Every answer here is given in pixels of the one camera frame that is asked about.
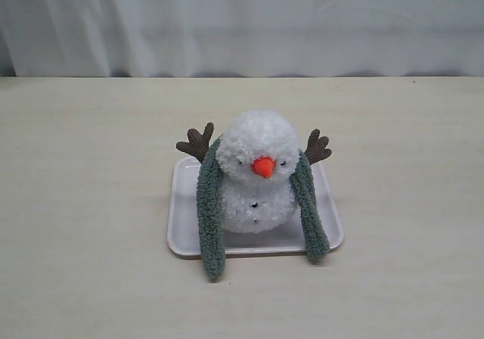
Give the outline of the white backdrop curtain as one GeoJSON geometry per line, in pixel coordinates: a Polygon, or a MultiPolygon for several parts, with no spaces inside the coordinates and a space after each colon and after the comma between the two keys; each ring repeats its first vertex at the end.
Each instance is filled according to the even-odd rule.
{"type": "Polygon", "coordinates": [[[1,0],[10,76],[481,76],[483,0],[1,0]]]}

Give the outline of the green fuzzy scarf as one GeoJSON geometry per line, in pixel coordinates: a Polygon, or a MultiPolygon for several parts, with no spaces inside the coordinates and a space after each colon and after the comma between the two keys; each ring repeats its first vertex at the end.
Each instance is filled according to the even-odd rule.
{"type": "Polygon", "coordinates": [[[332,151],[327,138],[295,145],[244,149],[216,139],[206,150],[196,185],[200,252],[207,278],[225,271],[225,233],[259,234],[299,215],[305,253],[320,263],[330,243],[318,215],[312,165],[332,151]]]}

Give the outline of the white plush snowman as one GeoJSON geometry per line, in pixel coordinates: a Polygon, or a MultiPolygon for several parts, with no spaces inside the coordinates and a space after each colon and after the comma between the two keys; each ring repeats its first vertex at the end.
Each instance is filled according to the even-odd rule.
{"type": "Polygon", "coordinates": [[[320,129],[301,145],[290,122],[273,110],[243,112],[219,137],[214,132],[208,122],[175,145],[200,163],[197,215],[207,229],[256,234],[284,224],[304,203],[296,177],[308,179],[310,166],[332,154],[320,129]]]}

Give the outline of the white plastic tray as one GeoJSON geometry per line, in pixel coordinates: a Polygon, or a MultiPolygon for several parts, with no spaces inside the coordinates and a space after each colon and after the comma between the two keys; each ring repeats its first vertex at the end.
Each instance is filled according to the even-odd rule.
{"type": "MultiPolygon", "coordinates": [[[[200,243],[196,212],[196,184],[200,162],[184,157],[175,165],[166,240],[169,249],[183,259],[199,259],[200,243]]],[[[322,162],[312,165],[318,215],[330,243],[336,250],[344,241],[343,226],[330,191],[322,162]]],[[[228,257],[286,256],[305,253],[299,215],[288,222],[259,234],[225,233],[228,257]]]]}

